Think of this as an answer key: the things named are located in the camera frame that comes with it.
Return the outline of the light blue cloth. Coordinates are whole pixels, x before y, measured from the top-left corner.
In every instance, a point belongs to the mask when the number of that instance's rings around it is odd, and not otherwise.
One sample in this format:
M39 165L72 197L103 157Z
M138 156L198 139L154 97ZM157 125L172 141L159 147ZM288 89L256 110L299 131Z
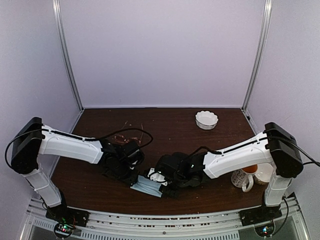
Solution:
M163 194L160 191L161 186L161 183L157 183L155 181L145 178L144 176L139 175L137 178L137 182L133 184L130 188L135 191L145 193L147 195L161 198Z

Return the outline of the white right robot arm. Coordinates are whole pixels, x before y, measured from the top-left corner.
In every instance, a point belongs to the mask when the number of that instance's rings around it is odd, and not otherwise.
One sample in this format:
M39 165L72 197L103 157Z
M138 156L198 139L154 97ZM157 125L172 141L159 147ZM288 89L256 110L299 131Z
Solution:
M190 154L163 155L147 177L175 190L196 187L206 179L265 163L271 164L273 170L256 216L266 221L281 204L291 180L304 169L295 137L274 122L265 124L264 131L256 136L220 150L201 146Z

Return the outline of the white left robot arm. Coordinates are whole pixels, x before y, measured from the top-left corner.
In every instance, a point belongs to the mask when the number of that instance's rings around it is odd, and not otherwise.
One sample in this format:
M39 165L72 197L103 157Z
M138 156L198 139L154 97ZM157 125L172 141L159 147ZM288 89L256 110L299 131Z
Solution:
M61 222L72 218L72 211L63 203L62 192L43 172L39 155L54 155L102 165L103 172L132 186L137 182L135 169L145 158L136 141L113 144L107 138L88 138L59 131L33 117L13 140L11 168L23 175L52 213Z

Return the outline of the black glasses case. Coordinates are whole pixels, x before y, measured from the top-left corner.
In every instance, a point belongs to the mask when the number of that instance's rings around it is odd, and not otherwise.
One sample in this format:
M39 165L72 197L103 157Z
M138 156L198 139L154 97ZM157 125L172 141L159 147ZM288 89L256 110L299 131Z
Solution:
M174 152L172 155L172 162L175 164L179 164L180 162L191 162L191 156L183 152Z

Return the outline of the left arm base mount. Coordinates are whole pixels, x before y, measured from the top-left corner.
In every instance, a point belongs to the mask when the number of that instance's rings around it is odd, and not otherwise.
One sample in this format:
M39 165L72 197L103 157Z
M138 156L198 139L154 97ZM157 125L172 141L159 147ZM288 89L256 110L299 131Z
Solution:
M55 207L49 207L45 201L42 206L46 210L45 217L56 221L53 233L60 240L69 238L76 227L87 226L90 213L86 210L68 207L64 197L61 198L61 203Z

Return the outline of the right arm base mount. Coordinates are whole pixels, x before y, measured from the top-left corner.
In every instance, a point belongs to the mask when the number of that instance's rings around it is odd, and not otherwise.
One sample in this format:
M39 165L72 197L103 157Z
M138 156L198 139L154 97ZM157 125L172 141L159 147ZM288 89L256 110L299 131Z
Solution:
M276 207L261 205L259 207L239 211L238 214L242 226L254 225L255 233L258 236L263 237L264 239L271 239L282 230L289 216L288 201L285 198L282 200L286 206L286 214L280 226L276 227L275 224L275 219L283 216L280 205Z

